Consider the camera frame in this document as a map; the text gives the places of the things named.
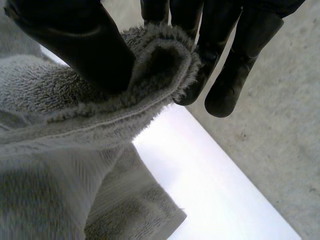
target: towel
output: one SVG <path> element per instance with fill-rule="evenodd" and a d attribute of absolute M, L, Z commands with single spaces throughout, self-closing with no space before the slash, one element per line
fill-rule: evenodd
<path fill-rule="evenodd" d="M 192 41 L 168 26 L 124 31 L 136 62 L 110 97 L 0 17 L 0 238 L 166 238 L 185 216 L 131 142 L 195 81 Z"/>

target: hand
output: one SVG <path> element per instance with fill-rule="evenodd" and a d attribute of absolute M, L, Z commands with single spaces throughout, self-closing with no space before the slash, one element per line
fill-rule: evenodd
<path fill-rule="evenodd" d="M 8 0 L 5 11 L 99 91 L 127 89 L 135 56 L 99 0 Z"/>
<path fill-rule="evenodd" d="M 245 81 L 260 51 L 283 25 L 282 18 L 295 12 L 305 0 L 140 0 L 144 24 L 168 22 L 196 38 L 202 66 L 186 96 L 177 102 L 186 106 L 200 95 L 215 69 L 231 31 L 236 34 L 224 67 L 205 100 L 206 110 L 224 118 L 234 110 Z"/>

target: concrete floor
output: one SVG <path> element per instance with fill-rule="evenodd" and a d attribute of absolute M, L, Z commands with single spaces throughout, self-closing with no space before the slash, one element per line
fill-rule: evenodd
<path fill-rule="evenodd" d="M 105 0 L 120 30 L 142 24 L 139 0 Z M 307 0 L 264 48 L 234 113 L 188 110 L 303 239 L 320 239 L 320 0 Z"/>

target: gray towel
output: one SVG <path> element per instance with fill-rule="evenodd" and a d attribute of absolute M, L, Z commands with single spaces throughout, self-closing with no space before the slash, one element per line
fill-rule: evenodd
<path fill-rule="evenodd" d="M 166 26 L 124 32 L 131 84 L 107 97 L 0 20 L 0 238 L 164 238 L 184 216 L 131 141 L 195 80 L 193 43 Z"/>

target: white surface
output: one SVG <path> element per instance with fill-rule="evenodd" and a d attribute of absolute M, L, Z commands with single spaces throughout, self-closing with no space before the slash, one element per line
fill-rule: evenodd
<path fill-rule="evenodd" d="M 170 239 L 301 239 L 184 107 L 168 107 L 134 145 L 187 214 Z"/>

